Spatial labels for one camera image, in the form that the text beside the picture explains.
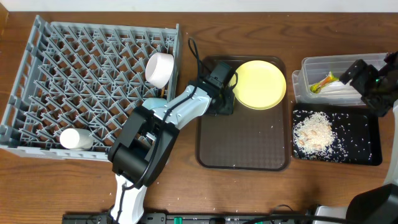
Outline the white napkin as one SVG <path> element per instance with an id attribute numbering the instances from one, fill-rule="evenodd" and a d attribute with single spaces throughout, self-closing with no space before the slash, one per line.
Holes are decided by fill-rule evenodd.
<path id="1" fill-rule="evenodd" d="M 321 96 L 327 96 L 330 98 L 358 98 L 360 99 L 361 94 L 358 93 L 351 85 L 344 85 L 340 81 L 333 82 L 326 87 L 323 87 L 319 92 Z"/>

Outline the yellow plate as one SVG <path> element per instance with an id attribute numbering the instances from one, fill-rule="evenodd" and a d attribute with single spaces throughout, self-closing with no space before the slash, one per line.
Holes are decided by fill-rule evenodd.
<path id="1" fill-rule="evenodd" d="M 229 87 L 236 99 L 254 110 L 267 110 L 279 104 L 286 93 L 286 80 L 282 71 L 270 62 L 252 60 L 236 69 Z"/>

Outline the pink white bowl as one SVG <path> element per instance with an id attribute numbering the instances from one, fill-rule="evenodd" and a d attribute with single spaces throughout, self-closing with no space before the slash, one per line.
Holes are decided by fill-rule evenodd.
<path id="1" fill-rule="evenodd" d="M 155 53 L 146 65 L 145 78 L 156 88 L 163 88 L 170 80 L 173 69 L 174 57 L 172 55 Z"/>

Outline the yellow green snack wrapper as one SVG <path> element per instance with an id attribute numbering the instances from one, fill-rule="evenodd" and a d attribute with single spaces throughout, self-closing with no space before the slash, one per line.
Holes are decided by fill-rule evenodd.
<path id="1" fill-rule="evenodd" d="M 311 85 L 310 86 L 310 91 L 312 93 L 319 93 L 319 92 L 321 92 L 321 90 L 324 87 L 326 87 L 329 84 L 331 84 L 333 82 L 336 82 L 338 80 L 339 80 L 339 78 L 335 77 L 333 72 L 329 72 L 328 75 L 324 79 L 322 79 L 321 81 Z"/>

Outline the light blue bowl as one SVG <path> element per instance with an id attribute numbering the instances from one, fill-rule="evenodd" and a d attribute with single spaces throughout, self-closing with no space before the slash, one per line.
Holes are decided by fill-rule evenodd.
<path id="1" fill-rule="evenodd" d="M 167 104 L 167 100 L 164 98 L 148 98 L 146 99 L 142 106 L 148 110 L 153 110 L 154 108 L 160 108 Z"/>

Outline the pile of rice scraps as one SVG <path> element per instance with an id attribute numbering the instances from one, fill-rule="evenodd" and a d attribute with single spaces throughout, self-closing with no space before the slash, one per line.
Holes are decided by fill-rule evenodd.
<path id="1" fill-rule="evenodd" d="M 362 163 L 371 159 L 369 120 L 360 114 L 293 110 L 298 159 Z"/>

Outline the white cup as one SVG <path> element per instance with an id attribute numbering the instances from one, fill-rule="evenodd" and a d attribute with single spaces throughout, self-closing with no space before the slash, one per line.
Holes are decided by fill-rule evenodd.
<path id="1" fill-rule="evenodd" d="M 94 144 L 94 138 L 87 129 L 68 128 L 60 135 L 60 144 L 69 150 L 87 151 Z"/>

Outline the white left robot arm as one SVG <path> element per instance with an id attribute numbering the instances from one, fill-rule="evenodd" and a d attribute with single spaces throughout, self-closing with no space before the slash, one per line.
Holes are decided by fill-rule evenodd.
<path id="1" fill-rule="evenodd" d="M 137 223 L 141 219 L 147 188 L 163 171 L 180 130 L 207 111 L 233 112 L 231 80 L 239 80 L 237 71 L 220 62 L 165 105 L 152 109 L 141 105 L 133 110 L 108 151 L 117 183 L 108 223 Z"/>

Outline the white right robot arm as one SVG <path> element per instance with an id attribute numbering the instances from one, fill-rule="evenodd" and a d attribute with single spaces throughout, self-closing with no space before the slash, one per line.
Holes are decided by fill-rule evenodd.
<path id="1" fill-rule="evenodd" d="M 397 127 L 397 53 L 388 53 L 385 65 L 376 69 L 364 60 L 356 60 L 340 76 L 349 83 L 361 100 L 378 116 L 389 110 Z M 394 130 L 391 161 L 383 186 L 355 196 L 348 207 L 320 206 L 314 223 L 397 223 L 397 130 Z"/>

